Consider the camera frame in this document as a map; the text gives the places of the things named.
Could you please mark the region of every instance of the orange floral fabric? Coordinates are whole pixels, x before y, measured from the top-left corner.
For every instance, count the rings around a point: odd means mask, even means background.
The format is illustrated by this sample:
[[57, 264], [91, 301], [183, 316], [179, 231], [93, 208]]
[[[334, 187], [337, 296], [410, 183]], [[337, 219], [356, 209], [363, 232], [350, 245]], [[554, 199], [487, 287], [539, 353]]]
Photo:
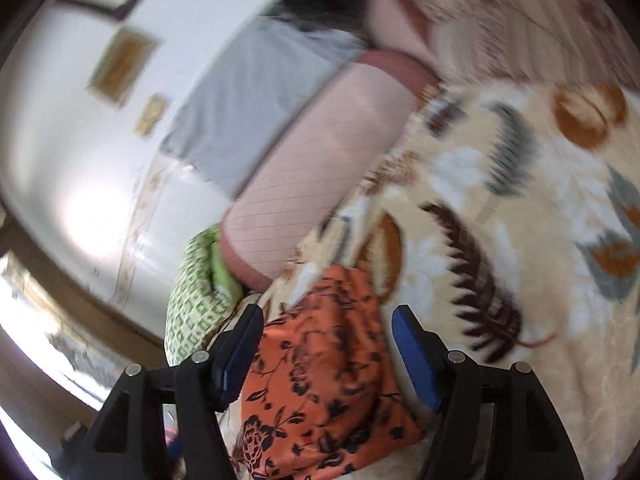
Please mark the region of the orange floral fabric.
[[362, 269], [330, 267], [266, 325], [242, 395], [234, 456], [253, 480], [331, 480], [423, 434], [399, 393]]

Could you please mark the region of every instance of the green checkered cloth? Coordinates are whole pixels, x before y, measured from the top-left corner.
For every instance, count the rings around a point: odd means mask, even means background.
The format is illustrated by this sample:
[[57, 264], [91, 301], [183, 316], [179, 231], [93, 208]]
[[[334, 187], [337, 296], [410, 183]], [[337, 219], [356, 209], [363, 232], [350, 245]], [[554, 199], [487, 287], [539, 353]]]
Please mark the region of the green checkered cloth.
[[200, 349], [242, 298], [242, 287], [222, 261], [218, 225], [193, 238], [182, 257], [169, 299], [164, 352], [169, 366], [180, 364]]

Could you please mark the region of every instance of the wall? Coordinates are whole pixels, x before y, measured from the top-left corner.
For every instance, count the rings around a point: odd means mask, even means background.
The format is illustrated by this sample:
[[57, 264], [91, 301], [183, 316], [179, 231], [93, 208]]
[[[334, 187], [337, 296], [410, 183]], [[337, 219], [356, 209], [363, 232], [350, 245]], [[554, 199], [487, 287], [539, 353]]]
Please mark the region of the wall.
[[[81, 286], [156, 335], [182, 248], [228, 197], [154, 156], [207, 66], [267, 2], [143, 0], [127, 24], [161, 44], [121, 110], [85, 90], [118, 24], [75, 7], [41, 10], [0, 73], [7, 205]], [[171, 105], [142, 139], [133, 128], [155, 93]]]

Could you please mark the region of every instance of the leaf patterned blanket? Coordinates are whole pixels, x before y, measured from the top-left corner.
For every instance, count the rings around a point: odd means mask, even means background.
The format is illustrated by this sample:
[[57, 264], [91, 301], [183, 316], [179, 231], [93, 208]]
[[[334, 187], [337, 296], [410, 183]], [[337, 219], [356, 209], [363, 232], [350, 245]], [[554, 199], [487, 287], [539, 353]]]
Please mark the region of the leaf patterned blanket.
[[[638, 105], [607, 85], [425, 89], [260, 299], [267, 318], [365, 260], [410, 404], [390, 330], [403, 303], [477, 362], [531, 363], [585, 478], [612, 479], [640, 438]], [[414, 480], [426, 446], [350, 475]]]

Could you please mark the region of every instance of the beige striped fabric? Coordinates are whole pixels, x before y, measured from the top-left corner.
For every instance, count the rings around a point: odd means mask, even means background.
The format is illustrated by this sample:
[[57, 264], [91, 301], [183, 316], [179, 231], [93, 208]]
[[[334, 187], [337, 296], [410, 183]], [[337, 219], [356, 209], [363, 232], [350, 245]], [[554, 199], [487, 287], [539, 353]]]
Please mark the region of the beige striped fabric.
[[415, 1], [434, 22], [430, 47], [445, 80], [640, 87], [638, 48], [604, 0]]

